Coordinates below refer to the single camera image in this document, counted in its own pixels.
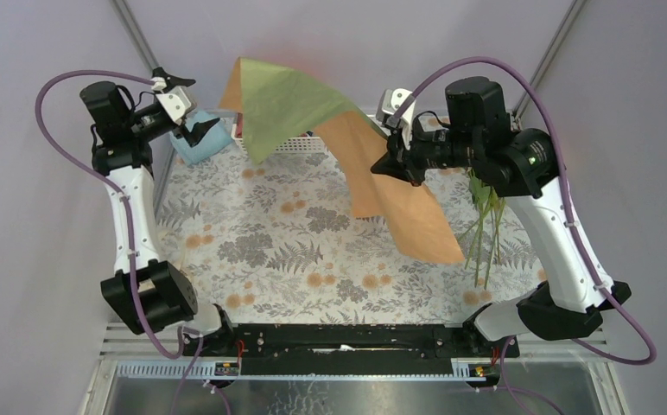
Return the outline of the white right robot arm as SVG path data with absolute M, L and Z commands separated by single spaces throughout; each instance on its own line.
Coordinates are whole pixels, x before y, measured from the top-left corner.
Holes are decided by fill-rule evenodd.
M 518 217 L 547 273 L 532 292 L 483 306 L 464 327 L 490 342 L 526 333 L 546 341 L 590 336 L 602 312 L 625 302 L 631 291 L 603 271 L 590 275 L 598 260 L 588 243 L 575 241 L 577 215 L 562 200 L 549 134 L 513 129 L 501 85 L 486 77 L 450 83 L 445 98 L 448 123 L 426 131 L 410 91 L 384 91 L 377 120 L 390 135 L 372 173 L 419 186 L 430 169 L 470 169 Z

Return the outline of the green and orange wrapping paper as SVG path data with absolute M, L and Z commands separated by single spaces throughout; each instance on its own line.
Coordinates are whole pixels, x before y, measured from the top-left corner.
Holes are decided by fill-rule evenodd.
M 354 217 L 383 217 L 398 251 L 413 259 L 437 264 L 464 260 L 427 186 L 413 187 L 370 171 L 386 153 L 385 135 L 339 91 L 294 68 L 239 57 L 219 108 L 241 114 L 243 143 L 254 163 L 287 140 L 314 132 L 343 170 Z

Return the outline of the light blue folded towel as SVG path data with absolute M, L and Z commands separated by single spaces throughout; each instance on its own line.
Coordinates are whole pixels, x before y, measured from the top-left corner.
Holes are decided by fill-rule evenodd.
M 198 111 L 187 121 L 187 126 L 192 127 L 196 123 L 210 120 L 217 120 L 218 123 L 194 147 L 191 147 L 183 138 L 175 136 L 170 138 L 171 145 L 186 165 L 201 163 L 233 142 L 224 120 L 216 113 Z

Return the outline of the floral patterned table mat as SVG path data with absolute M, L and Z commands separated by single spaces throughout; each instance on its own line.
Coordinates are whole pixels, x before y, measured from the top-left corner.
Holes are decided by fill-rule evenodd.
M 478 218 L 467 175 L 436 170 L 427 180 L 464 252 Z M 546 272 L 516 216 L 500 226 L 501 263 L 437 265 L 399 253 L 383 219 L 350 213 L 344 174 L 327 153 L 275 154 L 252 163 L 235 144 L 202 163 L 175 156 L 156 216 L 162 251 L 202 304 L 234 322 L 458 323 L 480 306 L 522 295 Z

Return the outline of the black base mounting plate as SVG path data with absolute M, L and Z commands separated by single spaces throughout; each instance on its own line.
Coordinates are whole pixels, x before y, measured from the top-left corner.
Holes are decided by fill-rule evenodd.
M 518 343 L 443 324 L 262 324 L 186 335 L 183 354 L 231 358 L 243 375 L 454 375 L 454 360 L 517 358 Z

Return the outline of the pink fake flower stem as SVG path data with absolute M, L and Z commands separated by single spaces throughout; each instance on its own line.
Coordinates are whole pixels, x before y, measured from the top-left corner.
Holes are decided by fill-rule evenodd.
M 492 189 L 489 195 L 488 207 L 491 209 L 490 214 L 492 218 L 492 244 L 490 256 L 486 266 L 484 277 L 484 290 L 488 289 L 491 270 L 495 262 L 500 261 L 500 224 L 505 210 L 505 202 Z
M 484 181 L 477 179 L 478 187 L 476 201 L 480 208 L 480 223 L 478 229 L 480 237 L 484 235 L 486 229 L 486 220 L 490 219 L 492 223 L 492 246 L 490 264 L 501 263 L 501 234 L 500 226 L 505 214 L 505 199 L 498 196 L 493 187 L 488 186 Z
M 472 202 L 478 213 L 478 219 L 473 223 L 473 240 L 469 247 L 468 265 L 474 265 L 474 285 L 478 285 L 480 277 L 480 258 L 483 246 L 483 232 L 486 217 L 492 211 L 492 188 L 480 180 L 474 169 L 468 172 L 469 191 Z
M 478 218 L 462 234 L 463 237 L 472 237 L 470 245 L 466 250 L 466 262 L 464 264 L 465 268 L 468 268 L 472 262 L 478 262 L 480 257 L 480 247 L 482 244 L 486 217 L 490 214 L 491 210 L 488 207 L 491 190 L 492 189 L 490 187 L 484 187 L 477 189 L 473 194 L 474 206 L 476 207 Z

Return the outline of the white plastic basket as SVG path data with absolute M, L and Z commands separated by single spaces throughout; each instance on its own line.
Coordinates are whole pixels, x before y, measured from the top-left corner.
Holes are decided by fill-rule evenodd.
M 243 140 L 243 115 L 237 113 L 231 122 L 231 137 L 234 143 L 247 154 Z M 326 153 L 327 146 L 312 131 L 306 131 L 298 137 L 291 137 L 274 150 L 276 154 L 315 154 Z

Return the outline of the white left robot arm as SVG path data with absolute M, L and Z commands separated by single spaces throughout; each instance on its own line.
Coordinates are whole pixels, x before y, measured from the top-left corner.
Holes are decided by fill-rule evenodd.
M 80 93 L 100 140 L 92 148 L 92 168 L 105 180 L 116 235 L 114 275 L 101 282 L 101 292 L 136 335 L 190 321 L 198 310 L 189 280 L 160 251 L 150 143 L 170 133 L 195 147 L 220 125 L 219 118 L 191 121 L 197 106 L 188 91 L 193 79 L 156 67 L 151 81 L 154 98 L 143 108 L 111 81 Z

